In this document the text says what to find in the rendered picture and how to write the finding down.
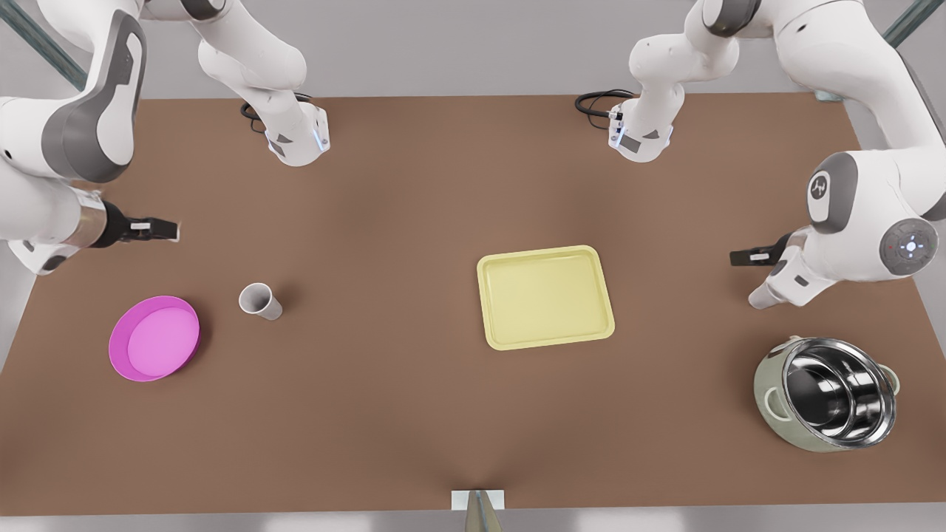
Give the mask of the pink round plate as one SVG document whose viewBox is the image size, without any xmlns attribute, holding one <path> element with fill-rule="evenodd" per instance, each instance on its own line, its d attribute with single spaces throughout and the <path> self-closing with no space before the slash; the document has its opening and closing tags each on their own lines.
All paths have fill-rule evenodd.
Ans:
<svg viewBox="0 0 946 532">
<path fill-rule="evenodd" d="M 196 310 L 175 296 L 155 296 L 127 310 L 109 337 L 109 362 L 135 383 L 169 376 L 196 354 L 202 329 Z"/>
</svg>

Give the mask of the yellow rectangular tray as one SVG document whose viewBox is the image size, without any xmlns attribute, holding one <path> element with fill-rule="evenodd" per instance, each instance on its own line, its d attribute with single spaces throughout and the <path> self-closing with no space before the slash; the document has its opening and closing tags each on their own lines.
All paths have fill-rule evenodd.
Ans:
<svg viewBox="0 0 946 532">
<path fill-rule="evenodd" d="M 484 336 L 497 351 L 601 340 L 615 330 L 601 259 L 591 246 L 484 256 L 477 286 Z"/>
</svg>

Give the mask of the steel pot with green outside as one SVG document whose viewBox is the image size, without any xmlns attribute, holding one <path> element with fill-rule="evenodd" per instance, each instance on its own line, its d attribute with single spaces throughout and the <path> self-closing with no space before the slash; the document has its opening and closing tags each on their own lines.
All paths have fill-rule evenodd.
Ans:
<svg viewBox="0 0 946 532">
<path fill-rule="evenodd" d="M 811 452 L 879 444 L 896 420 L 901 381 L 864 350 L 834 338 L 802 338 L 772 348 L 758 364 L 754 398 L 769 428 Z"/>
</svg>

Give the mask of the silver frame post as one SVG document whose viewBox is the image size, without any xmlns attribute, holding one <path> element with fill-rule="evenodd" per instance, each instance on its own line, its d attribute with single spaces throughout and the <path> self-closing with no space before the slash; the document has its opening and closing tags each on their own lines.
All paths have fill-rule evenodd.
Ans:
<svg viewBox="0 0 946 532">
<path fill-rule="evenodd" d="M 895 49 L 925 23 L 946 0 L 913 0 L 906 10 L 882 34 Z"/>
<path fill-rule="evenodd" d="M 0 0 L 0 20 L 30 45 L 68 84 L 80 92 L 84 90 L 87 80 L 84 68 L 15 0 Z"/>
<path fill-rule="evenodd" d="M 503 532 L 497 511 L 506 508 L 502 489 L 452 491 L 452 511 L 466 512 L 464 532 Z"/>
</svg>

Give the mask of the white IKEA cup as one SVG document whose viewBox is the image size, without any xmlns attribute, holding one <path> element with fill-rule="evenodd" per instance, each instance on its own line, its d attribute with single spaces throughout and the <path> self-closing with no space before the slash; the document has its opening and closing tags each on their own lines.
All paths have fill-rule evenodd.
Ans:
<svg viewBox="0 0 946 532">
<path fill-rule="evenodd" d="M 258 316 L 269 321 L 277 320 L 283 313 L 281 303 L 267 284 L 250 283 L 239 294 L 239 307 L 250 316 Z"/>
</svg>

